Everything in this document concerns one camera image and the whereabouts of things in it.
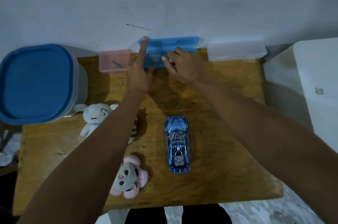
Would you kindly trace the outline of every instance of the white cabinet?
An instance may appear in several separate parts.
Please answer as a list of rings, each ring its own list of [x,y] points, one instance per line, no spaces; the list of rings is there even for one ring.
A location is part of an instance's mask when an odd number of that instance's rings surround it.
[[[338,38],[300,41],[263,67],[267,104],[338,152]]]

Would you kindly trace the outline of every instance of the pink plush toy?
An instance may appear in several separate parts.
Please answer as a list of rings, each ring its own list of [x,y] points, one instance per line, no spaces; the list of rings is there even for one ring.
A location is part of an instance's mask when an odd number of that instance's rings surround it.
[[[141,161],[134,155],[123,159],[110,193],[118,196],[123,192],[125,198],[133,198],[148,181],[148,172],[140,168]]]

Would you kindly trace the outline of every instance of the wooden table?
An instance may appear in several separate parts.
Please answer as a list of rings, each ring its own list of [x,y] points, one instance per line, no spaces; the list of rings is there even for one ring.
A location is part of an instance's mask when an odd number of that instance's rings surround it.
[[[264,102],[259,61],[208,62],[205,50],[199,54],[211,78]],[[88,74],[87,104],[112,104],[122,99],[125,74],[101,74],[98,57],[80,58],[79,62]],[[183,115],[190,127],[191,170],[185,174],[171,173],[166,162],[164,121],[171,115]],[[135,154],[141,158],[141,168],[148,171],[149,181],[133,199],[109,195],[104,212],[283,196],[281,182],[230,135],[208,103],[194,90],[168,77],[165,69],[155,70],[138,117],[137,138],[125,155]],[[84,125],[82,114],[77,114],[52,123],[23,127],[14,215],[23,212],[45,178],[84,140],[79,136]]]

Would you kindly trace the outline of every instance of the toy car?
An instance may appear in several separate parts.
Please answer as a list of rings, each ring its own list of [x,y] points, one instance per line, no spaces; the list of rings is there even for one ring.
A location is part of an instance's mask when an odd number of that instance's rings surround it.
[[[167,162],[174,173],[190,170],[190,154],[188,143],[188,122],[182,116],[171,116],[166,119],[164,130],[167,140]]]

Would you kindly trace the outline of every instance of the plush toy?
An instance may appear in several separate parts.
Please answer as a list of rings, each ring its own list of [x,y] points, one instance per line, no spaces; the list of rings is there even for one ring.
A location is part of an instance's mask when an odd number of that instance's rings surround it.
[[[76,112],[83,111],[83,119],[87,122],[80,132],[80,136],[89,136],[118,106],[118,104],[112,104],[109,106],[103,103],[92,104],[90,106],[85,104],[75,105],[74,110]],[[136,137],[136,122],[137,118],[135,118],[128,144],[132,143]]]
[[[148,172],[140,168],[140,159],[128,155],[123,159],[110,193],[118,196],[123,192],[125,198],[133,198],[148,181]]]

